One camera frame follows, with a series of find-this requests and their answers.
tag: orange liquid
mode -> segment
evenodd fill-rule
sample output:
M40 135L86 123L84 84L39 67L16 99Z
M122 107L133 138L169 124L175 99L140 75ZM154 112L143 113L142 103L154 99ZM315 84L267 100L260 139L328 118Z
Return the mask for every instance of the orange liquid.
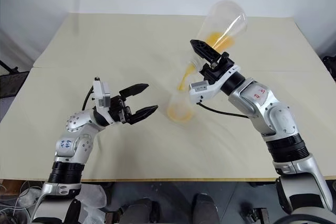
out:
M182 81L180 83L180 85L178 86L177 90L185 90L186 86L185 86L185 79L188 77L189 74L195 73L196 72L196 68L195 66L191 63L188 65L188 67L185 70L184 76L182 78Z
M220 54L228 47L231 47L234 44L234 40L230 36L223 36L223 33L213 32L210 34L205 42L210 45L213 49L215 49ZM187 66L184 76L180 85L177 87L177 90L185 91L186 90L186 78L196 72L195 66L191 63ZM186 123L188 122L193 116L194 111L188 108L185 105L185 101L176 101L175 103L170 104L167 108L167 115L168 117L178 123Z
M225 36L223 33L219 32L213 32L210 34L206 38L205 42L220 54L235 43L232 37Z
M194 116L193 110L188 110L184 102L173 103L167 108L168 117L177 123L186 123Z

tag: black cable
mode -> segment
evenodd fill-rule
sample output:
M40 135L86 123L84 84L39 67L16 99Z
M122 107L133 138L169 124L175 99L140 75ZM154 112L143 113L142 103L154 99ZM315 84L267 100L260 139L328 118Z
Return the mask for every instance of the black cable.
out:
M214 109L211 109L203 104L201 104L200 102L197 103L197 105L205 108L206 110L210 110L212 112L215 112L215 113L218 113L218 114L222 114L222 115L231 115L231 116L238 116L240 118L248 118L248 116L245 116L245 115L240 115L240 114L234 114L234 113L228 113L228 112L223 112L223 111L218 111L218 110L214 110Z
M7 66L7 65L6 65L4 62L2 62L1 60L0 60L0 66L2 66L4 69L6 69L10 74L12 74L12 73L18 73L17 70L10 68L9 66Z
M88 99L90 97L90 95L93 93L93 86L90 88L88 94L86 95L85 97L85 100L84 100L84 103L83 103L83 107L82 107L82 110L85 110L85 107L86 107L86 103L88 102Z
M335 224L334 222L331 222L329 220L323 219L318 216L313 216L313 215L304 215L304 214L297 214L297 215L288 215L285 217L282 217L281 219L277 220L274 222L274 224L289 224L292 223L293 221L312 221L316 222L319 224Z

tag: table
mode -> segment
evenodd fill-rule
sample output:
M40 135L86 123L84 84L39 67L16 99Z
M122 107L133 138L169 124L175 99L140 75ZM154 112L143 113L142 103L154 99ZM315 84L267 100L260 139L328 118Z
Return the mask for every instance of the table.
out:
M0 123L0 178L48 177L68 116L81 109L99 76L114 94L148 83L128 104L133 112L155 104L159 109L140 123L99 133L83 181L274 180L271 156L249 120L198 106L186 124L165 114L191 54L188 41L203 18L69 14ZM291 106L323 175L335 179L335 83L294 21L250 18L247 32L228 52L245 77L268 85ZM238 113L224 94L205 104Z

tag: floor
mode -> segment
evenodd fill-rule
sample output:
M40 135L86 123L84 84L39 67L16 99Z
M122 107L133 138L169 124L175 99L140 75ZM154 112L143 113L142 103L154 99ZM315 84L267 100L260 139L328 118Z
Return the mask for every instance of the floor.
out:
M335 191L332 191L336 202ZM286 215L279 205L275 184L252 187L247 182L115 183L106 210L115 211L137 199L148 197L160 203L160 222L191 223L192 201L197 193L206 193L213 198L223 224L250 223L241 215L246 207L267 208L270 223Z
M12 102L14 101L15 97L8 97L8 98L1 98L0 99L0 122L2 118L4 118L5 114L7 113L9 107L11 106Z

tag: robotic arm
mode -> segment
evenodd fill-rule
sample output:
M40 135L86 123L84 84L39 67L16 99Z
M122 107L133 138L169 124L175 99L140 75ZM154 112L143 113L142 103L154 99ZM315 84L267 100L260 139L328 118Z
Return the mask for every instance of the robotic arm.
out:
M111 98L107 83L95 78L88 96L93 92L96 106L88 110L83 108L67 120L56 143L52 172L43 184L32 222L77 224L81 205L75 196L81 189L81 173L92 151L95 135L108 125L134 124L154 113L157 105L142 108L135 114L125 105L127 97L141 93L148 86L136 84Z
M239 66L200 40L191 40L194 51L209 62L200 73L204 81L192 83L191 101L200 103L220 91L261 133L280 177L276 180L279 202L288 214L309 214L336 222L332 196L314 156L308 152L289 107L272 91L252 78L245 79Z

